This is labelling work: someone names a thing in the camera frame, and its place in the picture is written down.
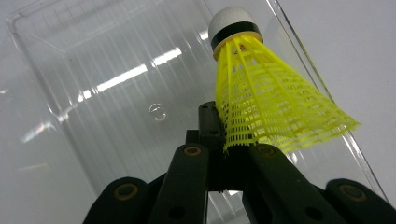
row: shuttlecock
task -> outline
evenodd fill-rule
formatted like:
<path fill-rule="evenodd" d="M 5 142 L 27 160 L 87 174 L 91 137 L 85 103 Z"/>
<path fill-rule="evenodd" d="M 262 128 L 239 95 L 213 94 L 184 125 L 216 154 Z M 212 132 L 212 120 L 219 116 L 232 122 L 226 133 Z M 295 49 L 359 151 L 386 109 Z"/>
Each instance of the shuttlecock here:
<path fill-rule="evenodd" d="M 209 39 L 218 61 L 216 108 L 226 132 L 224 150 L 266 143 L 286 153 L 359 125 L 265 47 L 241 7 L 216 14 Z"/>

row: black plastic mount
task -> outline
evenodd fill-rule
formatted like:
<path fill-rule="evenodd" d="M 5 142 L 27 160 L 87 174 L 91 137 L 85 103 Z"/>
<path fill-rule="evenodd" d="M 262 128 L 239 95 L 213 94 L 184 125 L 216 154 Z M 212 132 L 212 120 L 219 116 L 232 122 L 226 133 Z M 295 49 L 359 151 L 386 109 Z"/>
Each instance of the black plastic mount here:
<path fill-rule="evenodd" d="M 396 223 L 392 206 L 360 183 L 336 179 L 319 189 L 276 147 L 232 147 L 214 102 L 199 107 L 199 130 L 188 130 L 168 172 L 149 184 L 110 183 L 84 223 L 206 223 L 207 193 L 243 191 L 251 223 Z"/>

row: shuttlecock skirt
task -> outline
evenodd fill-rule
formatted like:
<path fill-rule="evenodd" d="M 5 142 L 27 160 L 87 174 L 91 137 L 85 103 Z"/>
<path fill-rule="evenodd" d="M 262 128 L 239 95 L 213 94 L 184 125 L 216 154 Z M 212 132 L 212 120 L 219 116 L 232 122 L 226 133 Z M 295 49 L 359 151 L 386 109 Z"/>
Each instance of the shuttlecock skirt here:
<path fill-rule="evenodd" d="M 250 35 L 230 38 L 219 52 L 216 107 L 225 150 L 267 143 L 286 153 L 359 125 Z"/>

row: transparent plastic wall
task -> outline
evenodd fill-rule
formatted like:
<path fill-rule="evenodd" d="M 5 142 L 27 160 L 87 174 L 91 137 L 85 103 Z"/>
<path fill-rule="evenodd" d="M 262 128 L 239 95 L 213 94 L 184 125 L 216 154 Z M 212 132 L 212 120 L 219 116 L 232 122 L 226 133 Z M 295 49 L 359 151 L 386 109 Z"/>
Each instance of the transparent plastic wall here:
<path fill-rule="evenodd" d="M 198 105 L 214 100 L 207 26 L 228 6 L 250 11 L 264 44 L 330 97 L 276 0 L 38 1 L 8 22 L 53 119 L 21 141 L 61 127 L 96 194 L 120 177 L 162 175 L 197 129 Z M 321 188 L 343 177 L 385 197 L 350 133 L 288 157 Z M 210 193 L 208 222 L 248 222 L 240 199 Z"/>

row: black band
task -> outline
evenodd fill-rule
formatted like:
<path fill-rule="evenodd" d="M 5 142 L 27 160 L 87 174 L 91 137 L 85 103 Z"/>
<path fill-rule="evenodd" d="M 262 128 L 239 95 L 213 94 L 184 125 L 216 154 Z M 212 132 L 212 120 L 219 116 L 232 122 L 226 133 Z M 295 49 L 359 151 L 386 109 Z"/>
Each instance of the black band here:
<path fill-rule="evenodd" d="M 227 38 L 230 35 L 234 35 L 237 33 L 245 32 L 245 31 L 253 31 L 256 33 L 260 33 L 259 27 L 256 24 L 250 21 L 240 21 L 237 23 L 233 23 L 222 28 L 212 39 L 210 45 L 212 46 L 212 50 L 218 46 L 218 44 Z"/>

